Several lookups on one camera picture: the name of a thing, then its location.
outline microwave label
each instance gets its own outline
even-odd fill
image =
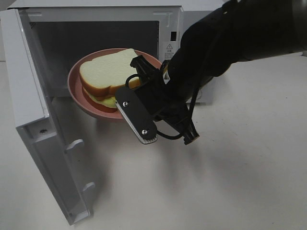
[[[177,47],[176,42],[163,42],[163,52],[165,60],[170,60],[174,56],[177,51],[175,47]]]

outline white bread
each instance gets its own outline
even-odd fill
[[[109,97],[125,84],[127,77],[136,74],[130,66],[137,57],[133,49],[126,49],[114,54],[96,57],[80,66],[80,77],[86,91],[95,97]],[[131,86],[138,86],[139,80],[131,80]]]

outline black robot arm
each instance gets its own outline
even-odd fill
[[[230,0],[182,36],[180,49],[160,69],[142,56],[134,58],[141,80],[136,89],[121,88],[117,105],[140,141],[199,135],[192,113],[199,88],[238,61],[251,61],[307,50],[307,0]],[[191,98],[190,107],[186,101]],[[154,121],[165,120],[179,134],[159,132]]]

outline plate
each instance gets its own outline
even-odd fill
[[[80,80],[80,74],[79,74],[79,69],[80,66],[86,62],[86,61],[91,61],[94,58],[100,57],[100,56],[104,56],[104,55],[108,55],[108,54],[114,54],[117,53],[119,51],[125,50],[125,48],[112,48],[112,49],[104,49],[104,50],[100,50],[94,53],[91,53],[85,57],[83,57],[82,59],[80,59],[70,70],[69,74],[68,74],[68,90],[71,94],[71,97],[73,98],[73,100],[77,103],[77,105],[83,110],[85,111],[87,114],[96,117],[98,119],[106,119],[109,121],[122,121],[123,117],[121,116],[120,112],[117,110],[113,113],[106,113],[104,111],[101,111],[101,105],[94,103],[93,101],[91,101],[87,95],[85,93],[83,93],[82,90],[82,84],[81,84],[81,80]],[[139,50],[134,50],[135,53],[139,56],[139,55],[143,55],[144,58],[150,62],[153,66],[155,66],[156,68],[160,68],[161,67],[161,62],[159,60],[157,60],[155,57],[141,52]]]

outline table surface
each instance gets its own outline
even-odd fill
[[[196,106],[200,138],[189,146],[143,146],[127,124],[56,99],[62,121],[92,146],[104,185],[93,218],[69,226],[14,129],[0,62],[0,229],[305,230],[306,89],[306,57],[235,64],[216,79],[211,103]]]

